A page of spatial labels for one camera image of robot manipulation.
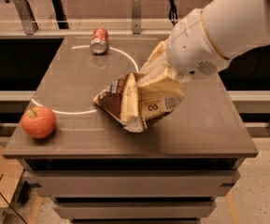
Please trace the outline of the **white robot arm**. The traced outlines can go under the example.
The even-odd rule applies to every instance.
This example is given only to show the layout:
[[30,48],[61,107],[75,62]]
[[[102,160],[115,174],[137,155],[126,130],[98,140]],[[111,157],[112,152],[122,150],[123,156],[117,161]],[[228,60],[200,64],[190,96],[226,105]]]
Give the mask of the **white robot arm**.
[[138,87],[172,90],[171,83],[207,79],[237,56],[270,45],[270,0],[213,0],[179,21],[141,68]]

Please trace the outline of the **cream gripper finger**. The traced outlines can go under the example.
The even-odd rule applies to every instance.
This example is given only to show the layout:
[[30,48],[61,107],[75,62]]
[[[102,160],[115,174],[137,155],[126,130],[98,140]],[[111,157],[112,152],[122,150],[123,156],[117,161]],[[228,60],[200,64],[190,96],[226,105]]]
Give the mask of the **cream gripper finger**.
[[182,85],[169,76],[158,76],[154,78],[150,76],[139,76],[136,79],[136,84],[139,89],[140,102],[171,97],[183,99],[185,97],[181,90]]

